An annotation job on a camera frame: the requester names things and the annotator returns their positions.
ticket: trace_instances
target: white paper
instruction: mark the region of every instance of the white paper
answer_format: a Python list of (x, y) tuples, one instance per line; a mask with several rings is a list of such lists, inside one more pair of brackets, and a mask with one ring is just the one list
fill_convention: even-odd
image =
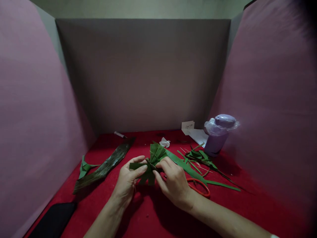
[(159, 142), (159, 144), (163, 147), (168, 148), (170, 146), (170, 140), (166, 140), (164, 137), (162, 138), (162, 140)]
[(205, 143), (202, 147), (205, 148), (208, 135), (205, 133), (204, 130), (199, 130), (199, 129), (190, 129), (189, 131), (189, 136), (196, 141), (198, 144)]
[(189, 130), (194, 129), (194, 126), (195, 126), (194, 121), (182, 122), (182, 131), (187, 136), (189, 135)]

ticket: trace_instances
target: plastic wrap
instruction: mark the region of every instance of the plastic wrap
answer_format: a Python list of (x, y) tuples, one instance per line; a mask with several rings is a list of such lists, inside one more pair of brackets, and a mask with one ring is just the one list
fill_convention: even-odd
[(209, 135), (222, 136), (228, 131), (236, 129), (240, 123), (230, 115), (220, 114), (205, 122), (205, 127)]

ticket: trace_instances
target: wrist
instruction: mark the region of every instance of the wrist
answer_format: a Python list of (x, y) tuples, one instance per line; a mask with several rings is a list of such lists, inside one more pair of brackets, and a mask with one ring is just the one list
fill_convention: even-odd
[(191, 212), (193, 211), (193, 209), (195, 207), (195, 201), (196, 201), (197, 194), (198, 193), (196, 193), (194, 190), (189, 189), (189, 191), (186, 195), (186, 200), (185, 200), (186, 206), (184, 206), (183, 208), (180, 208), (180, 209), (191, 214)]
[(125, 211), (125, 206), (120, 202), (120, 199), (111, 196), (104, 206), (103, 210), (109, 215), (123, 215)]

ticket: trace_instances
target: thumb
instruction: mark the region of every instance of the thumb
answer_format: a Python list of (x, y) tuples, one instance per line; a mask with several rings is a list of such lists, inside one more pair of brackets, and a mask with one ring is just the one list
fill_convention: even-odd
[(147, 170), (148, 166), (147, 165), (143, 165), (140, 168), (137, 168), (136, 170), (132, 171), (132, 178), (136, 179), (138, 177), (140, 177), (142, 174), (145, 173), (145, 171)]

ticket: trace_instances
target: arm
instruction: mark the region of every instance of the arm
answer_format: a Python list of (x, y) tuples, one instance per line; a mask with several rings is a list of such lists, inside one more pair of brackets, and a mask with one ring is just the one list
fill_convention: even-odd
[(130, 171), (129, 164), (138, 162), (145, 163), (144, 156), (131, 159), (121, 168), (111, 197), (84, 238), (113, 238), (116, 235), (123, 213), (132, 200), (136, 178), (144, 174), (147, 169), (145, 165)]
[(157, 165), (166, 174), (166, 181), (153, 171), (162, 192), (180, 209), (191, 214), (224, 238), (270, 238), (271, 234), (209, 199), (199, 195), (188, 186), (184, 170), (170, 158), (165, 157)]

